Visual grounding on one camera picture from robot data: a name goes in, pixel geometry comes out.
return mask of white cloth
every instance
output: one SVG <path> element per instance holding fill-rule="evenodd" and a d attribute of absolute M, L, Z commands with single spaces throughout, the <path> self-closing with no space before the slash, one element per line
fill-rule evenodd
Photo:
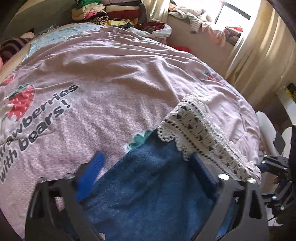
<path fill-rule="evenodd" d="M 237 42 L 219 73 L 259 110 L 283 84 L 295 80 L 295 60 L 293 36 L 273 7 L 262 0 L 249 34 Z"/>
<path fill-rule="evenodd" d="M 192 34 L 198 33 L 202 22 L 211 22 L 211 17 L 202 8 L 200 9 L 190 9 L 185 7 L 175 7 L 173 12 L 169 13 L 176 18 L 190 20 L 190 32 Z"/>

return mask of pink bedsheet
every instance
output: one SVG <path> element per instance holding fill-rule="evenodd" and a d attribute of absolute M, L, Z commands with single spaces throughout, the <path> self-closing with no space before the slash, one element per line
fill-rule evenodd
<path fill-rule="evenodd" d="M 0 208 L 12 227 L 24 237 L 37 178 L 61 178 L 98 150 L 102 176 L 190 93 L 204 96 L 215 124 L 257 162 L 254 110 L 189 53 L 108 27 L 26 59 L 0 87 Z"/>

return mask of bolt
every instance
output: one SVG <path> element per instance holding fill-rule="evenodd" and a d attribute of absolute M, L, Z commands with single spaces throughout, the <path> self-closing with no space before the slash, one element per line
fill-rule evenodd
<path fill-rule="evenodd" d="M 255 183 L 256 183 L 256 180 L 255 180 L 254 178 L 248 178 L 248 179 L 247 179 L 247 182 L 248 182 L 248 183 L 255 184 Z"/>
<path fill-rule="evenodd" d="M 222 180 L 228 180 L 228 179 L 229 179 L 229 176 L 226 175 L 226 174 L 223 174 L 223 173 L 220 173 L 220 174 L 218 175 L 218 177 L 219 177 L 220 179 L 222 179 Z"/>
<path fill-rule="evenodd" d="M 105 234 L 103 234 L 103 233 L 99 233 L 99 235 L 101 236 L 101 238 L 102 238 L 103 240 L 105 240 L 105 238 L 106 238 L 106 235 L 105 235 Z"/>
<path fill-rule="evenodd" d="M 66 180 L 71 180 L 75 177 L 75 175 L 73 173 L 68 173 L 65 175 L 64 179 Z"/>
<path fill-rule="evenodd" d="M 37 179 L 37 183 L 43 183 L 46 182 L 46 179 L 44 177 L 40 177 Z"/>

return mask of blue fabric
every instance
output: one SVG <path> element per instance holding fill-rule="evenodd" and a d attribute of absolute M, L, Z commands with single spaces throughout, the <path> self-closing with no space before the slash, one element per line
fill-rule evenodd
<path fill-rule="evenodd" d="M 65 41 L 71 36 L 78 35 L 84 31 L 100 29 L 102 26 L 94 25 L 90 23 L 77 23 L 75 25 L 70 25 L 62 29 L 56 30 L 55 32 L 45 34 L 38 39 L 35 39 L 31 42 L 31 47 L 29 53 L 23 58 L 22 61 L 29 58 L 33 53 L 39 50 L 42 47 L 45 47 L 49 44 L 54 44 L 60 41 Z"/>
<path fill-rule="evenodd" d="M 77 182 L 77 192 L 76 199 L 81 202 L 84 198 L 86 198 L 91 190 L 92 186 L 99 174 L 99 171 L 102 169 L 104 165 L 104 154 L 102 152 L 97 152 L 93 159 L 90 161 L 87 169 L 84 174 L 80 177 Z"/>
<path fill-rule="evenodd" d="M 183 161 L 175 142 L 153 131 L 94 185 L 82 203 L 106 240 L 190 240 L 213 201 Z"/>

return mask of green clothing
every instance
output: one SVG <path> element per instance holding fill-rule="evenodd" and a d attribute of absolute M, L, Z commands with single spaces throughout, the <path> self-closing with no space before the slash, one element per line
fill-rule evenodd
<path fill-rule="evenodd" d="M 77 5 L 76 9 L 80 9 L 80 8 L 82 8 L 83 6 L 85 6 L 85 5 L 87 5 L 87 4 L 90 4 L 90 3 L 94 3 L 94 2 L 100 4 L 100 3 L 102 2 L 102 0 L 81 0 L 81 1 L 79 1 L 79 3 L 78 3 L 78 5 Z"/>

